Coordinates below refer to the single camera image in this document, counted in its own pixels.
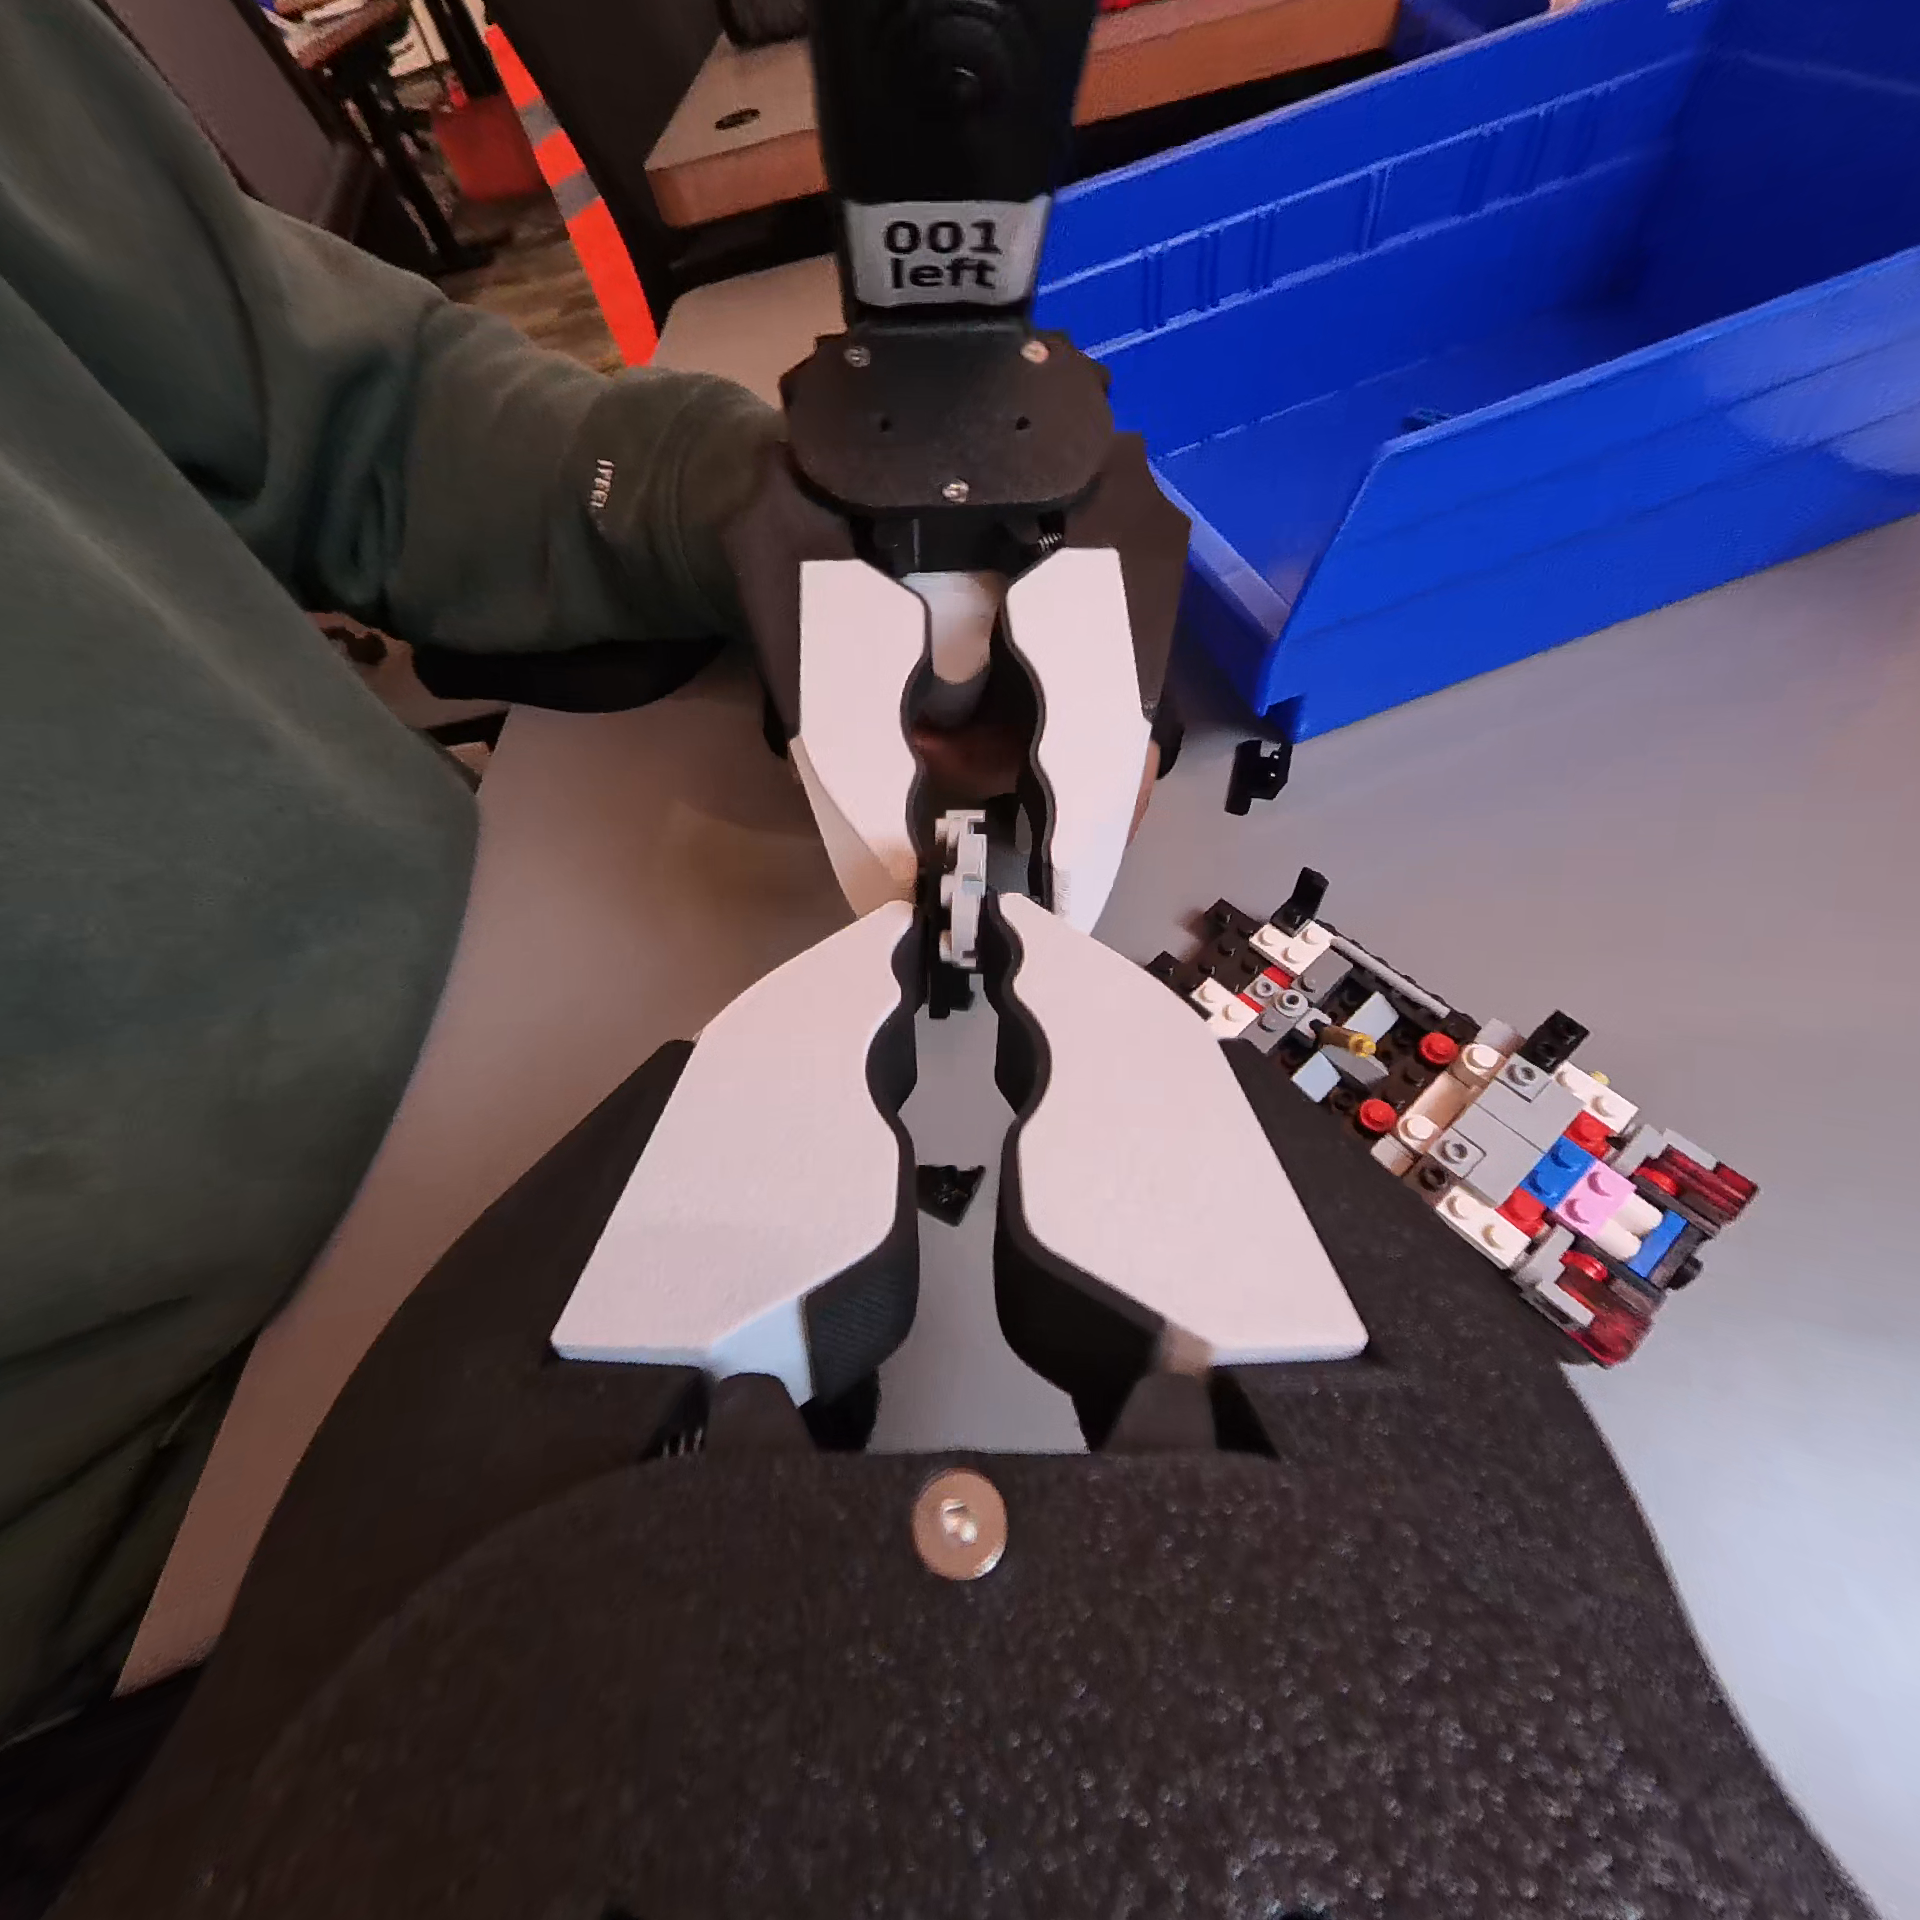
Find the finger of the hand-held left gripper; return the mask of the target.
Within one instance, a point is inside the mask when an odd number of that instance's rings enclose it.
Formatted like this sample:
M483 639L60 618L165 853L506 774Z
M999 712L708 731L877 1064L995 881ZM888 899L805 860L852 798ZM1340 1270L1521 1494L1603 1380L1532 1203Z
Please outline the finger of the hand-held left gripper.
M1115 548L1058 548L1015 580L1015 664L1035 696L1015 785L1023 890L1094 931L1155 738Z
M913 745L935 669L935 613L865 557L798 573L793 768L833 879L865 917L913 904L938 786Z

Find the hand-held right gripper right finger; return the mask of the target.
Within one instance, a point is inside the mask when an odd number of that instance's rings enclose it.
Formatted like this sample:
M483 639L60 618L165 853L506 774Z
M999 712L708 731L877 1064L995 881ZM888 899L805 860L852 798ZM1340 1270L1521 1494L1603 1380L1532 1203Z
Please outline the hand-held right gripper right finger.
M992 896L995 1312L1102 1448L1142 1378L1343 1365L1363 1321L1227 1049L1155 974Z

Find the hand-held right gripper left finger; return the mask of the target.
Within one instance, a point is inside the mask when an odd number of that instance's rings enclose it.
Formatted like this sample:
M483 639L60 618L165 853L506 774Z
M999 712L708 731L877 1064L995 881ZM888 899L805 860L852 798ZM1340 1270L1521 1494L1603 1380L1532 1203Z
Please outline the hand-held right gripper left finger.
M913 1091L922 925L881 904L734 995L554 1317L554 1354L779 1378L829 1401L904 1342L922 1244Z

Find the black brick axle assembly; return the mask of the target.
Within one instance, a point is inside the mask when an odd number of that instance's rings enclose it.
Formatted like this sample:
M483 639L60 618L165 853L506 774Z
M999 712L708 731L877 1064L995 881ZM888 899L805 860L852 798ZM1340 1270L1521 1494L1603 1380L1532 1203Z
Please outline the black brick axle assembly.
M932 824L922 881L924 1012L949 1020L974 1005L976 940L992 890L995 804L945 807Z

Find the brick car model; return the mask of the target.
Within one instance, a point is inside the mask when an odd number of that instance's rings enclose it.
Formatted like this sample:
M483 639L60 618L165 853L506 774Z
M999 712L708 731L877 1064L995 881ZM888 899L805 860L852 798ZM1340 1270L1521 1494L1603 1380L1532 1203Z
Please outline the brick car model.
M1589 1365L1636 1357L1758 1186L1576 1060L1589 1031L1476 1020L1326 917L1326 876L1218 899L1146 970L1249 1045Z

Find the large blue plastic bin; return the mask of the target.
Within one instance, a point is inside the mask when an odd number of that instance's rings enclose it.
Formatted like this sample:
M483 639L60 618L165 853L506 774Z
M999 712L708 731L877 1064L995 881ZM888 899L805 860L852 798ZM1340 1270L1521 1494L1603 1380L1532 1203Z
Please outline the large blue plastic bin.
M1296 741L1916 514L1916 3L1412 16L1046 243Z

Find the wooden background table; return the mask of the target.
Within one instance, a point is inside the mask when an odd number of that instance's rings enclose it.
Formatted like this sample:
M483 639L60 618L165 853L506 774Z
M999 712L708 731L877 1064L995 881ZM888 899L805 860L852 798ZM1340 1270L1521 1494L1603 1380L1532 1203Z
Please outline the wooden background table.
M1139 3L1102 14L1071 120L1087 127L1380 53L1395 22L1398 3ZM809 45L718 37L645 174L670 228L823 193Z

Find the person's torso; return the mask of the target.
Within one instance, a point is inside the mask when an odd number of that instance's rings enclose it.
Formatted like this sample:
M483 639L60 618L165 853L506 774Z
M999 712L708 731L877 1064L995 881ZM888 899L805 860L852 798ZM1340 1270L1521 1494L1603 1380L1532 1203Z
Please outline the person's torso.
M470 802L308 613L398 625L459 339L5 3L5 1735L114 1686L444 995Z

